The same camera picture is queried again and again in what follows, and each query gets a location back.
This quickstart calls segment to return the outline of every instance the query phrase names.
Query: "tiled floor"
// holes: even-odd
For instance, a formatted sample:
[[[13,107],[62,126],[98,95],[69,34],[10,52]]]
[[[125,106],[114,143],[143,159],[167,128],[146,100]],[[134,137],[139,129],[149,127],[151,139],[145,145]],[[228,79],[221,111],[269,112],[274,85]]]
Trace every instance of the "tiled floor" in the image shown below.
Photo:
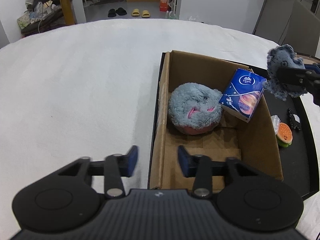
[[[108,11],[110,9],[117,10],[119,7],[124,8],[127,11],[127,15],[109,18]],[[140,18],[143,10],[148,10],[150,13],[150,18],[165,18],[166,12],[160,12],[159,10],[159,2],[112,2],[100,5],[90,5],[84,8],[85,16],[87,18],[87,22],[93,22],[98,20],[105,19],[128,19],[133,18],[131,13],[133,9],[138,8],[140,10]]]

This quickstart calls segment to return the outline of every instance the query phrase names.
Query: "gray plush toy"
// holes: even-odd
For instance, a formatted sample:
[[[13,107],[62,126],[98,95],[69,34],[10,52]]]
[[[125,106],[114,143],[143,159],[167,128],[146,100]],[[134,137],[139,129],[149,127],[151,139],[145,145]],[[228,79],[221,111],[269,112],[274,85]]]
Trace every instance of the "gray plush toy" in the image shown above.
[[[295,59],[294,50],[290,45],[285,44],[271,49],[268,52],[267,65],[270,80],[263,84],[263,88],[274,94],[276,98],[286,101],[288,94],[292,97],[298,97],[307,93],[305,88],[281,84],[276,77],[276,71],[280,66],[305,69],[303,59]]]
[[[168,115],[184,134],[200,134],[212,130],[221,119],[219,100],[222,93],[197,83],[177,87],[168,102]]]

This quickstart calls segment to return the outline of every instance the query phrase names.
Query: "blue tissue package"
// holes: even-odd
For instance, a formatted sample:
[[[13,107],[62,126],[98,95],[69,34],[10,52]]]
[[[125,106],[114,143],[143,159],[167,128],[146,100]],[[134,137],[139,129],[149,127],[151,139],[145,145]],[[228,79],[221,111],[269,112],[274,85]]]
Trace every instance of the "blue tissue package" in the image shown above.
[[[263,95],[265,78],[238,68],[219,101],[222,108],[239,119],[249,122]]]

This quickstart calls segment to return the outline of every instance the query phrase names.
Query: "white blanket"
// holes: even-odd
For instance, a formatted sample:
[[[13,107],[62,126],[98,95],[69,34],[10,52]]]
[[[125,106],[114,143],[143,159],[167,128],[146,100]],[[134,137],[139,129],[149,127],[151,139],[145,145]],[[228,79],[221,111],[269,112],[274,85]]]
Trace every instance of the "white blanket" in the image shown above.
[[[182,50],[266,68],[267,52],[276,45],[195,22],[113,19],[33,35],[2,48],[0,239],[19,229],[11,211],[14,195],[81,156],[102,160],[138,145],[135,176],[124,185],[126,190],[147,187],[162,52]],[[319,151],[320,110],[312,96],[302,100]],[[101,192],[102,180],[94,188]],[[305,221],[301,231],[320,224],[311,213]],[[313,238],[310,231],[303,233]]]

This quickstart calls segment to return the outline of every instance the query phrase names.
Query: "burger toy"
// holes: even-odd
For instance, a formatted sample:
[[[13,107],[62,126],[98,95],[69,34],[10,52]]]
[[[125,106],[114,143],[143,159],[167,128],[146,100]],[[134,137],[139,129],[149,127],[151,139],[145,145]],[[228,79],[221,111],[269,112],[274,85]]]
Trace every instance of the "burger toy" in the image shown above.
[[[276,137],[280,147],[287,148],[292,143],[292,132],[289,126],[283,122],[279,124],[279,130]]]

